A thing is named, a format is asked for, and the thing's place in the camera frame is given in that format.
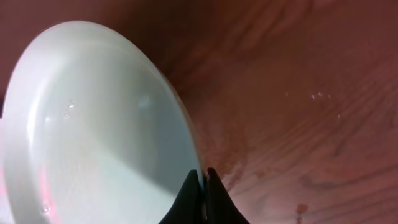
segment brown wooden surface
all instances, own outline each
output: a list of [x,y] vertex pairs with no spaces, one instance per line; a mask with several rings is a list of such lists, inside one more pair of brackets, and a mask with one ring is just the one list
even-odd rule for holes
[[3,0],[2,93],[32,38],[71,19],[165,73],[251,223],[398,223],[398,1]]

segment wooden table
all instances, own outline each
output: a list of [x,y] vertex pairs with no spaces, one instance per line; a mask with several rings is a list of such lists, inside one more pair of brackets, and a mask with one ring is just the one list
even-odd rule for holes
[[398,223],[398,2],[0,2],[2,93],[46,27],[116,29],[165,73],[251,223]]

